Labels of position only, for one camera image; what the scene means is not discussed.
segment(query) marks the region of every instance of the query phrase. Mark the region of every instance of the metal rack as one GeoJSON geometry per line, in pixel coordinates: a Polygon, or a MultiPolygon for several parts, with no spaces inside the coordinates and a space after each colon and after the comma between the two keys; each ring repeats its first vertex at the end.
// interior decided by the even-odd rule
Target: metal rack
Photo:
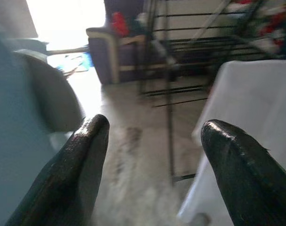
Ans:
{"type": "Polygon", "coordinates": [[[193,178],[195,174],[176,176],[174,171],[174,139],[173,139],[173,105],[183,104],[195,101],[203,101],[207,98],[194,99],[183,102],[172,102],[172,95],[177,93],[201,91],[208,87],[215,79],[220,66],[232,57],[254,56],[251,60],[257,59],[278,59],[281,56],[264,51],[253,45],[248,39],[243,38],[248,24],[252,21],[258,9],[266,0],[257,0],[252,3],[245,12],[225,12],[226,7],[231,0],[224,0],[218,8],[212,13],[195,14],[169,14],[169,0],[150,0],[148,5],[148,15],[146,24],[146,40],[144,49],[144,71],[141,73],[139,81],[139,94],[147,97],[165,95],[166,103],[156,107],[166,107],[167,128],[168,128],[168,146],[169,146],[169,165],[172,183],[188,178],[193,178]],[[164,12],[158,15],[159,4],[163,4],[164,12]],[[221,15],[242,14],[236,25],[213,25],[221,15]],[[209,19],[203,26],[171,28],[169,18],[171,17],[194,17],[209,16],[209,19]],[[158,18],[163,18],[163,27],[155,29],[155,22],[158,18]],[[233,29],[231,35],[223,37],[202,36],[208,29],[233,29]],[[197,30],[197,33],[191,39],[170,40],[169,32],[180,30],[197,30]],[[156,40],[154,33],[163,32],[163,40],[156,40]],[[151,58],[157,54],[164,58],[164,67],[160,70],[150,68],[151,58]],[[190,71],[212,67],[208,82],[206,84],[197,84],[180,88],[171,88],[171,81],[181,71],[190,71]],[[165,89],[146,90],[147,81],[152,78],[152,73],[162,73],[165,79],[165,89]]]}

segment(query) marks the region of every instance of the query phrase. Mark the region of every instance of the floor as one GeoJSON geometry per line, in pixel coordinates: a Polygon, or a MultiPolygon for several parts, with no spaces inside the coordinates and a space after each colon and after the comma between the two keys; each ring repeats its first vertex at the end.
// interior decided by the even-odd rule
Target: floor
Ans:
{"type": "MultiPolygon", "coordinates": [[[[200,84],[203,78],[180,78],[173,86],[200,84]]],[[[105,115],[110,122],[109,146],[93,221],[98,226],[176,226],[176,218],[192,179],[171,185],[164,97],[142,98],[137,83],[101,86],[96,71],[68,78],[87,116],[105,115]]],[[[149,83],[163,88],[163,81],[149,83]]],[[[176,94],[173,101],[206,97],[205,92],[176,94]]],[[[201,150],[191,132],[205,101],[174,105],[175,169],[195,173],[201,150]]]]}

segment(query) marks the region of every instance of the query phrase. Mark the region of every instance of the concrete floor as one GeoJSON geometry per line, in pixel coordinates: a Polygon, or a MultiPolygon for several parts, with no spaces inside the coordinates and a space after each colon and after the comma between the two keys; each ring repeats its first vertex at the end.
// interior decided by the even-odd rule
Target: concrete floor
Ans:
{"type": "MultiPolygon", "coordinates": [[[[109,146],[94,210],[98,226],[175,226],[191,180],[170,183],[164,97],[142,98],[137,83],[101,87],[97,74],[75,73],[69,79],[84,113],[101,113],[110,122],[109,146]]],[[[181,78],[173,86],[194,85],[203,78],[181,78]]],[[[164,88],[163,81],[148,88],[164,88]]],[[[205,92],[173,95],[173,101],[206,97],[205,92]]],[[[195,173],[201,150],[191,132],[205,101],[174,105],[174,149],[177,175],[195,173]]]]}

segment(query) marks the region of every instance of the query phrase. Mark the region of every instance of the white cloth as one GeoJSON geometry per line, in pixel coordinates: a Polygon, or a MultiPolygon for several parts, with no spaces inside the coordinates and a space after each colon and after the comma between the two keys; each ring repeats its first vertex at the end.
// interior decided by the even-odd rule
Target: white cloth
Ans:
{"type": "MultiPolygon", "coordinates": [[[[201,127],[210,119],[245,130],[286,170],[286,61],[225,63],[192,133],[199,145],[201,127]]],[[[207,214],[211,226],[233,225],[205,155],[178,217],[189,223],[197,213],[207,214]]]]}

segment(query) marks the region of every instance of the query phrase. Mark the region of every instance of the white sheet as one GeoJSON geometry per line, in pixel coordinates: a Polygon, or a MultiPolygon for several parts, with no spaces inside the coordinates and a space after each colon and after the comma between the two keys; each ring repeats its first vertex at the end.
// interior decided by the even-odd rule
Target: white sheet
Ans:
{"type": "MultiPolygon", "coordinates": [[[[201,127],[210,119],[245,130],[286,170],[286,61],[224,64],[192,133],[199,145],[201,127]]],[[[206,213],[211,226],[233,225],[205,155],[178,217],[189,223],[197,213],[206,213]]]]}

